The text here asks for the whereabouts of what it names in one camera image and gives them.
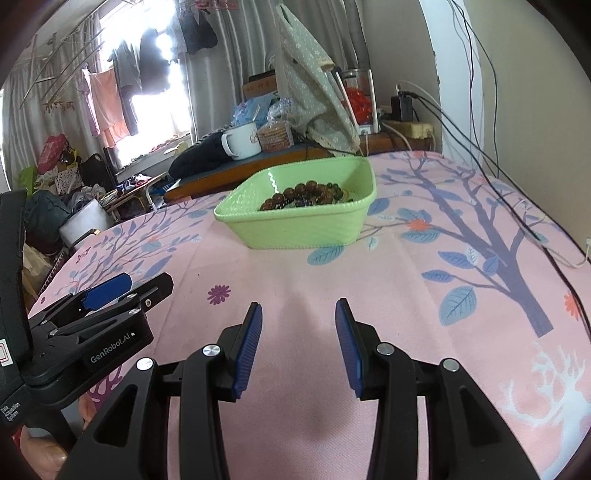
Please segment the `left human hand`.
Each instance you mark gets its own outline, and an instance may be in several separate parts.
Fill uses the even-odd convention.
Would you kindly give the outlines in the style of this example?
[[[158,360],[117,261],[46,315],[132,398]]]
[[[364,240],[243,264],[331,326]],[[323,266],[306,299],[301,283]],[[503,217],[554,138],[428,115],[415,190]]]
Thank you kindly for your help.
[[[78,400],[78,411],[85,430],[96,414],[96,406],[88,394]],[[43,480],[54,480],[67,459],[67,453],[55,442],[32,437],[24,427],[21,431],[20,450],[35,473]]]

